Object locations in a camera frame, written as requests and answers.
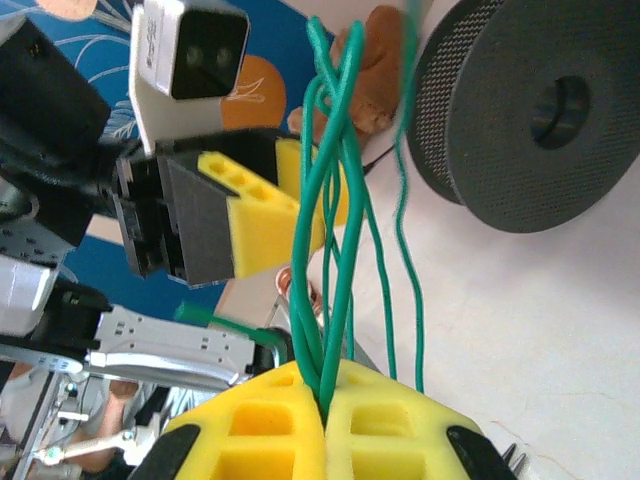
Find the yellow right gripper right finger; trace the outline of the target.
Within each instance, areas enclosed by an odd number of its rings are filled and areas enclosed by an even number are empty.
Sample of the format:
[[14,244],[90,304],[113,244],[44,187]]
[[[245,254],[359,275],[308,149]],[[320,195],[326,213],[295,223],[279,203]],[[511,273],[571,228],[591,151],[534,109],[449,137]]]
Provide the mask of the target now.
[[515,479],[469,417],[371,370],[340,362],[325,427],[329,479]]

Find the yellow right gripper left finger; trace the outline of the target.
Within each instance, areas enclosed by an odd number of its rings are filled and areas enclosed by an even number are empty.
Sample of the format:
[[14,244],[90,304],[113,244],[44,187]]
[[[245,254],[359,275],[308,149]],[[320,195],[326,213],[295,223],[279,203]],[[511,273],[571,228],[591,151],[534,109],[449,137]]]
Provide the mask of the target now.
[[323,479],[324,431],[293,361],[171,419],[132,479]]

